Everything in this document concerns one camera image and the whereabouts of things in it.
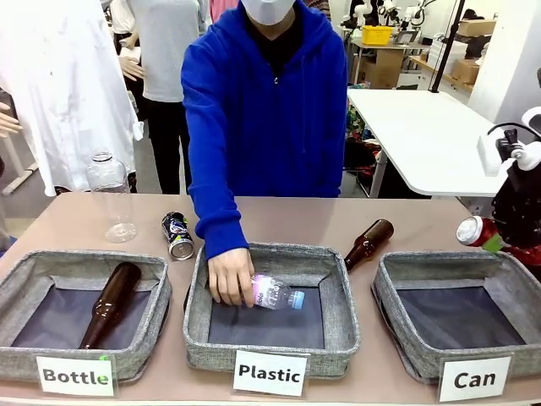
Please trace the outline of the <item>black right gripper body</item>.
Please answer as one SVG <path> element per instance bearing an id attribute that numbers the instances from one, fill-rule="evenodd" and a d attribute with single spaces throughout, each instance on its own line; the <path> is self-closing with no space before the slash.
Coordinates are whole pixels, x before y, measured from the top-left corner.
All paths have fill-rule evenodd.
<path id="1" fill-rule="evenodd" d="M 540 165 L 523 171 L 514 162 L 492 200 L 492 216 L 503 240 L 520 249 L 540 245 Z"/>

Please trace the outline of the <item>person's right hand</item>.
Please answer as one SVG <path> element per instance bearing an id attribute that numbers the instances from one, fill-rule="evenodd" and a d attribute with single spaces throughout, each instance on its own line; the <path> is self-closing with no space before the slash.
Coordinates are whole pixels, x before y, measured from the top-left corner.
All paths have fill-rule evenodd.
<path id="1" fill-rule="evenodd" d="M 208 260 L 210 293 L 217 303 L 254 306 L 254 266 L 248 249 L 237 248 Z"/>

